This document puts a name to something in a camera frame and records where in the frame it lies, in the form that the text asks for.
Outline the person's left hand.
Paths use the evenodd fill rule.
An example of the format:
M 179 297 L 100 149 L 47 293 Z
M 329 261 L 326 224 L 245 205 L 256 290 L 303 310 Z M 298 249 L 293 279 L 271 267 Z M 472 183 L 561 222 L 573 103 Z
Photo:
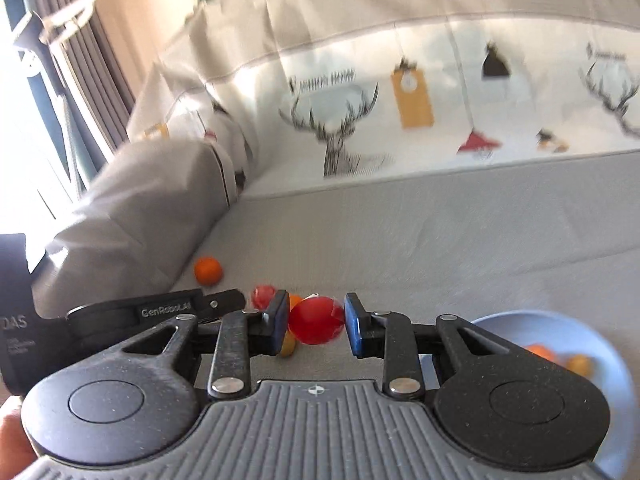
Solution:
M 22 426 L 21 407 L 22 401 L 19 396 L 10 396 L 1 407 L 1 480 L 13 479 L 36 460 L 36 454 Z

